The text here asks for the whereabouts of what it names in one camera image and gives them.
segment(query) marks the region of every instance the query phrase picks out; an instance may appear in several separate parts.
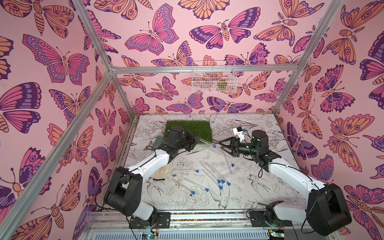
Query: artificial grass mat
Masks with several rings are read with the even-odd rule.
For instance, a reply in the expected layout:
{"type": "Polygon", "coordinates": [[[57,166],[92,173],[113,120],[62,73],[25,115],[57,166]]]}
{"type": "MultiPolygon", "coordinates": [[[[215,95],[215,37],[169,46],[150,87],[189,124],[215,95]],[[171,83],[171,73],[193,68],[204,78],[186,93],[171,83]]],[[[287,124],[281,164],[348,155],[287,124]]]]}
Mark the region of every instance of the artificial grass mat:
{"type": "Polygon", "coordinates": [[[201,136],[202,139],[212,142],[212,129],[209,121],[171,120],[167,121],[164,139],[168,138],[168,130],[174,126],[182,126],[188,132],[201,136]]]}

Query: black mounting plate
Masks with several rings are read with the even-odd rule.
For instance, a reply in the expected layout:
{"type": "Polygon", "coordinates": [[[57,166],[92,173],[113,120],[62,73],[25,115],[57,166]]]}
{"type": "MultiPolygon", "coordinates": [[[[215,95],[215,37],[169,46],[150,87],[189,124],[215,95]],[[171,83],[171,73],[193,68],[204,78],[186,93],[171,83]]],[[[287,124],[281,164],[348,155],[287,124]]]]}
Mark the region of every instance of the black mounting plate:
{"type": "MultiPolygon", "coordinates": [[[[249,217],[251,218],[250,220],[251,220],[253,227],[270,227],[265,221],[264,213],[265,213],[265,210],[262,210],[262,211],[255,210],[255,211],[249,211],[248,212],[249,217]]],[[[285,220],[285,221],[277,220],[276,221],[277,225],[279,225],[280,223],[284,224],[284,226],[286,226],[286,227],[292,226],[291,221],[287,221],[287,220],[285,220]]]]}
{"type": "MultiPolygon", "coordinates": [[[[157,225],[157,229],[159,228],[169,228],[170,223],[170,212],[158,212],[156,214],[157,219],[159,220],[159,223],[157,225]]],[[[141,224],[140,218],[138,217],[131,217],[131,229],[141,229],[141,228],[147,228],[147,226],[144,226],[141,224]]]]}

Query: pink wall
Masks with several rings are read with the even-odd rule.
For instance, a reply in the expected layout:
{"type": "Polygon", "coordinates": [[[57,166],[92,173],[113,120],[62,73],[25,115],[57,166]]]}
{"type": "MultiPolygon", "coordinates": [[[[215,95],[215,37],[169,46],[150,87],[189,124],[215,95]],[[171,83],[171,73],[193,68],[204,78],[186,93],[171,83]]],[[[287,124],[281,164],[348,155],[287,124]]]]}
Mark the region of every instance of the pink wall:
{"type": "Polygon", "coordinates": [[[353,218],[348,229],[341,230],[347,234],[345,239],[384,236],[384,157],[380,152],[384,151],[383,9],[384,1],[345,1],[345,14],[339,10],[342,18],[351,17],[348,13],[352,10],[355,17],[343,24],[337,14],[322,54],[312,59],[315,64],[308,69],[320,66],[321,71],[309,75],[307,81],[304,77],[298,80],[294,100],[287,100],[286,109],[282,108],[278,115],[291,149],[297,151],[295,158],[302,171],[344,190],[353,218]],[[354,33],[343,38],[341,34],[347,30],[354,33]],[[328,45],[339,53],[325,52],[328,45]]]}

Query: ventilation grille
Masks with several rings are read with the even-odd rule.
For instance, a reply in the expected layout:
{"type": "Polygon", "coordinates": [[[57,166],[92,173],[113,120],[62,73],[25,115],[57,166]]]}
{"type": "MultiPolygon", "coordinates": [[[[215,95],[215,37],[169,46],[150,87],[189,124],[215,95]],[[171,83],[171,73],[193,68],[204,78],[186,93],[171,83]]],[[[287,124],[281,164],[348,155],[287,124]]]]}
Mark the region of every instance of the ventilation grille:
{"type": "MultiPolygon", "coordinates": [[[[142,232],[136,234],[141,239],[142,232]]],[[[135,239],[129,232],[98,232],[94,240],[131,240],[135,239]]],[[[158,240],[253,240],[269,239],[268,230],[213,230],[213,231],[160,231],[158,240]]]]}

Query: white wire basket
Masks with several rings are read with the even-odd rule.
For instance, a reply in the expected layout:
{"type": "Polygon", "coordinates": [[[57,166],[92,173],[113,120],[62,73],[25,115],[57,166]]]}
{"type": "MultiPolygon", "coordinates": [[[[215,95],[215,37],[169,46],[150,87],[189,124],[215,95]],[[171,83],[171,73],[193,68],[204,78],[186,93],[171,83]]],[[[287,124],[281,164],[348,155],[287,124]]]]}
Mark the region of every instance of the white wire basket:
{"type": "Polygon", "coordinates": [[[192,92],[225,93],[236,91],[238,79],[234,67],[211,65],[212,61],[195,61],[204,68],[192,67],[192,92]]]}

